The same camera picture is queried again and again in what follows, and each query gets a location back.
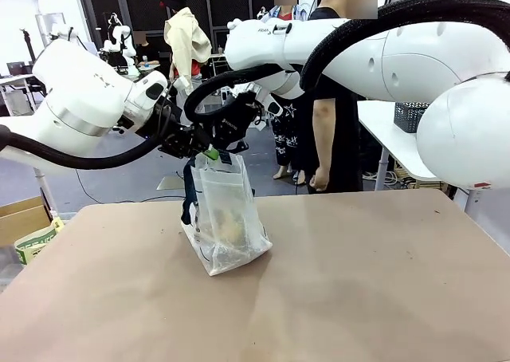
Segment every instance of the red shirt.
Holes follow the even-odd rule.
[[[286,14],[286,15],[278,15],[278,18],[282,21],[291,21],[292,20],[292,13]]]
[[[200,73],[200,66],[197,61],[191,61],[191,76],[194,77]],[[175,79],[179,77],[179,73],[177,69],[174,71]]]

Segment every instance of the blue and white garment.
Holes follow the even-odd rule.
[[[281,6],[274,6],[266,15],[261,19],[261,22],[266,23],[271,18],[278,18]],[[308,20],[308,12],[306,9],[299,5],[292,7],[292,20],[293,21],[306,21]]]

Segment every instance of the black storage crate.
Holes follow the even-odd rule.
[[[407,133],[416,133],[427,103],[395,103],[394,123]]]

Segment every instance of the plastic bag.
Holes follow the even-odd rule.
[[[210,276],[243,266],[267,252],[269,241],[241,156],[223,152],[218,160],[197,155],[186,183],[182,228]]]

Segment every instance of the person in black shirt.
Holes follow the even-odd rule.
[[[138,65],[158,65],[159,64],[159,51],[154,46],[150,45],[147,41],[147,35],[143,36],[140,32],[137,33],[137,39],[141,39],[142,43],[136,47],[136,59]],[[143,57],[147,57],[147,63],[143,61]]]
[[[377,0],[321,0],[309,20],[371,17],[374,8]],[[362,191],[357,96],[323,75],[303,103],[300,119],[300,152],[308,191]]]

